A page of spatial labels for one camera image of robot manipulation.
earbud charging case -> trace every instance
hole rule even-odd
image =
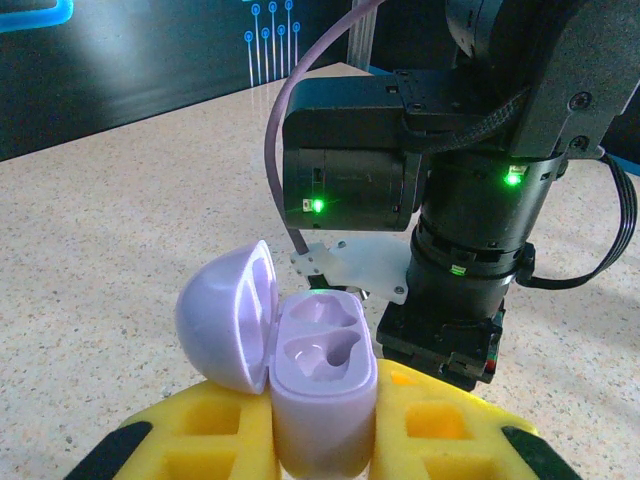
[[[310,290],[278,303],[264,241],[202,268],[178,299],[193,366],[224,387],[270,389],[278,458],[305,478],[357,476],[374,443],[377,364],[360,301]]]

blue light strip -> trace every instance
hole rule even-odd
[[[0,14],[0,33],[54,27],[73,15],[73,0],[58,0],[55,7],[30,12]]]

yellow foam holder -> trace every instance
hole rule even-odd
[[[529,480],[538,477],[502,433],[525,420],[451,385],[378,360],[372,480]],[[271,400],[203,382],[129,418],[153,429],[118,480],[281,478]]]
[[[502,433],[533,425],[404,365],[380,360],[371,480],[537,480]]]
[[[203,382],[129,418],[153,429],[117,480],[281,478],[268,392],[249,395]]]

metal screw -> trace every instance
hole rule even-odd
[[[574,138],[573,140],[571,140],[571,143],[569,144],[569,147],[579,149],[579,150],[586,150],[588,146],[589,146],[589,138],[585,137],[584,135],[580,135]]]
[[[576,93],[569,101],[569,108],[571,110],[584,110],[591,105],[592,98],[589,92]]]

black rubber pad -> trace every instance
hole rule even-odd
[[[149,422],[137,422],[111,432],[66,480],[112,480],[152,428]]]
[[[542,438],[516,427],[504,427],[502,432],[540,480],[582,480]]]

